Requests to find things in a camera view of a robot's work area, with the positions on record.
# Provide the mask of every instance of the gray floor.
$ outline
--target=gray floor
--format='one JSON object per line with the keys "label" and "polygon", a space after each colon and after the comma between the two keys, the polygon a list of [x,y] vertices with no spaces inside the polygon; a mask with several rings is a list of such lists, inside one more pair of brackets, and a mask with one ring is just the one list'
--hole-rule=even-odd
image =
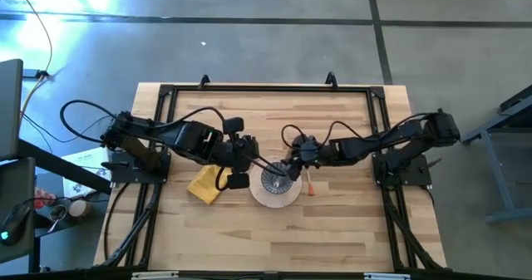
{"label": "gray floor", "polygon": [[[74,7],[34,0],[37,9],[137,16],[371,18],[368,0],[79,0]],[[377,0],[383,19],[530,20],[530,0]],[[4,11],[28,10],[23,0],[0,0]],[[112,111],[131,107],[140,81],[323,82],[334,71],[341,83],[382,84],[373,27],[59,22],[45,19],[52,35],[55,76],[32,98],[28,115],[62,138],[58,111],[74,98]],[[495,108],[530,85],[532,29],[385,27],[393,83],[406,85],[413,111],[438,107],[452,113],[462,133],[495,114]],[[27,66],[47,61],[47,42],[34,20],[0,21],[0,59],[21,57]],[[25,81],[24,95],[32,83]],[[78,108],[68,114],[82,128],[101,113]],[[101,131],[94,129],[90,135]],[[22,137],[46,149],[24,125]],[[66,155],[95,147],[50,140]],[[450,268],[532,278],[531,220],[487,225],[502,209],[484,146],[431,150],[443,161],[432,170],[436,215]],[[522,185],[519,191],[531,190]],[[92,264],[99,224],[69,229],[44,240],[55,248],[43,263],[59,270]],[[80,233],[88,233],[84,246]],[[0,266],[23,273],[24,260]]]}

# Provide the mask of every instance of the wooden table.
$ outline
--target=wooden table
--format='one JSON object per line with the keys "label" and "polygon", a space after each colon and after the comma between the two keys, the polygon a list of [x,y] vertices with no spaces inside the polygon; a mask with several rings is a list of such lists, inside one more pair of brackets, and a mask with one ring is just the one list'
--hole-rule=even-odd
{"label": "wooden table", "polygon": [[[160,83],[139,84],[133,115],[153,118],[159,87]],[[406,88],[384,88],[394,125],[411,114]],[[214,106],[226,118],[244,118],[244,133],[257,137],[264,156],[286,154],[280,130],[289,123],[318,140],[325,137],[333,120],[342,120],[361,135],[370,135],[367,102],[364,95],[357,93],[180,92],[175,118],[202,106]],[[212,112],[200,112],[192,118],[222,129],[219,118]],[[287,140],[295,135],[295,131],[288,130]],[[346,136],[352,134],[339,125],[331,138]],[[200,169],[190,160],[172,156],[169,181],[163,188],[155,225],[150,269],[392,270],[382,196],[373,182],[369,158],[350,167],[311,169],[316,195],[308,196],[307,184],[303,183],[298,199],[282,209],[263,207],[247,189],[226,190],[213,204],[206,205],[186,189]],[[131,228],[139,187],[130,185],[117,202],[109,227],[111,253]],[[413,233],[431,256],[445,266],[428,194],[417,187],[406,187],[405,198]],[[398,238],[405,263],[404,242],[401,235]],[[137,257],[141,249],[139,244]],[[101,236],[95,263],[103,260]]]}

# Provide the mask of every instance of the paper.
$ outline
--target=paper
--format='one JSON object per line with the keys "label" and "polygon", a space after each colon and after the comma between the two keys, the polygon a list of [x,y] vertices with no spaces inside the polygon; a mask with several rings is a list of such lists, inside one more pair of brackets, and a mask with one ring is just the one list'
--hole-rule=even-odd
{"label": "paper", "polygon": [[[65,155],[62,158],[74,165],[83,166],[83,169],[111,181],[111,172],[101,166],[102,162],[109,161],[109,154],[105,148],[82,151],[73,155]],[[87,188],[63,177],[63,193],[65,197],[84,197],[94,192],[96,192],[94,189]]]}

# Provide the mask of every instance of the yellow cloth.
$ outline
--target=yellow cloth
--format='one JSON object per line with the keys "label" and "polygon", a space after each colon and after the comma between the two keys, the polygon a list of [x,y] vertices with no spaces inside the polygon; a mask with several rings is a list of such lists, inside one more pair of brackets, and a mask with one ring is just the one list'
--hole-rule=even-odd
{"label": "yellow cloth", "polygon": [[[204,166],[194,179],[190,181],[187,190],[196,195],[196,197],[204,200],[207,204],[211,204],[220,193],[214,184],[219,170],[220,167],[217,165]],[[229,174],[231,174],[231,169],[225,169],[222,172],[222,175],[219,177],[220,188],[223,188],[227,184],[227,176]]]}

